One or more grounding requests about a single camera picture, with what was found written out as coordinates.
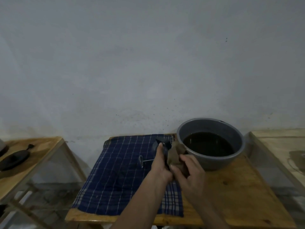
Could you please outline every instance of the light wood table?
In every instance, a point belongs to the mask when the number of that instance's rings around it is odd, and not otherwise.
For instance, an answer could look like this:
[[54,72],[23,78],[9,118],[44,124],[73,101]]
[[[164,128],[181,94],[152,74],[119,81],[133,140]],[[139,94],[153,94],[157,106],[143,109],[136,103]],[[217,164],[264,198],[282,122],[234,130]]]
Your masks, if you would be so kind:
[[[66,142],[59,136],[6,141],[9,150],[0,157],[0,161],[14,152],[27,149],[29,144],[33,144],[34,148],[29,150],[30,156],[25,162],[11,170],[0,172],[0,203],[9,204],[12,209],[25,214],[38,226],[51,229],[49,225],[19,203],[28,191],[38,191],[29,183],[31,177],[33,177],[39,168],[57,151],[62,151],[66,155],[68,161],[82,181],[86,181],[86,176],[79,167],[78,162]],[[25,185],[28,185],[28,189],[26,189],[18,199],[14,199],[16,193],[24,189]]]
[[[215,204],[232,227],[296,228],[296,225],[273,191],[262,179],[246,156],[241,155],[230,165],[207,172],[208,185],[215,194]],[[182,193],[184,217],[159,214],[154,225],[202,226],[197,212]],[[95,215],[72,208],[66,221],[79,223],[112,223],[117,216]]]
[[305,128],[253,131],[250,138],[305,196]]

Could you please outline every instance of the dish towel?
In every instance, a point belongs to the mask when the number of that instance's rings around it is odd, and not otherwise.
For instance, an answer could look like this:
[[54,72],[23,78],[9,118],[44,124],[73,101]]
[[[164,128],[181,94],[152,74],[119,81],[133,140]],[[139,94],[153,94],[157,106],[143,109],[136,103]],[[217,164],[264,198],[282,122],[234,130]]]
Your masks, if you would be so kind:
[[[157,136],[173,141],[172,135],[163,134],[118,136],[105,141],[72,208],[97,215],[120,215],[151,169],[152,162],[140,167],[139,155],[143,160],[154,158],[152,145]],[[162,213],[183,217],[181,189],[175,181],[166,187],[158,210]]]

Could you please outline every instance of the bowl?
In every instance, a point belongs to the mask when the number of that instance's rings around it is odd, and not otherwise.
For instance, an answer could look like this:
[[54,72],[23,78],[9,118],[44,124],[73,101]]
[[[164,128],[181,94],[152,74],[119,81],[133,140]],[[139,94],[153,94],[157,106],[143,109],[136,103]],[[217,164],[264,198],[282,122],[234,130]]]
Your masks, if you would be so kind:
[[210,132],[221,136],[232,147],[233,154],[223,157],[213,157],[199,154],[187,148],[188,154],[194,155],[205,170],[217,170],[231,163],[245,148],[243,135],[232,125],[221,120],[211,118],[196,118],[182,123],[177,130],[177,139],[183,144],[183,140],[197,132]]

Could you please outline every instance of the dark liquid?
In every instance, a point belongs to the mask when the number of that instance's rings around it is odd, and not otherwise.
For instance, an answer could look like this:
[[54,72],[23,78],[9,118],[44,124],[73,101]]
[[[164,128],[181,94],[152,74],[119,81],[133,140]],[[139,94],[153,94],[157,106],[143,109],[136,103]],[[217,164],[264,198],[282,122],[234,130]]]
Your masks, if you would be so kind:
[[183,140],[185,146],[211,157],[224,157],[234,154],[232,146],[221,136],[210,132],[197,132],[189,135]]

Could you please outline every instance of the hand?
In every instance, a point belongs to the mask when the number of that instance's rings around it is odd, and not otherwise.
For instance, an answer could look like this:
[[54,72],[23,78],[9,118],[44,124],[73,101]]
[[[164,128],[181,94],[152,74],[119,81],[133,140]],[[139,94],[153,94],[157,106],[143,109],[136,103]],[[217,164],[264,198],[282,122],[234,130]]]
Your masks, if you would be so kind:
[[160,143],[157,148],[155,159],[152,162],[151,172],[155,173],[157,177],[162,178],[166,184],[173,180],[173,174],[165,166],[162,143]]
[[190,204],[197,210],[205,200],[205,172],[197,159],[193,155],[180,155],[180,159],[185,162],[190,175],[185,178],[180,169],[171,165],[170,170],[180,184],[180,187]]

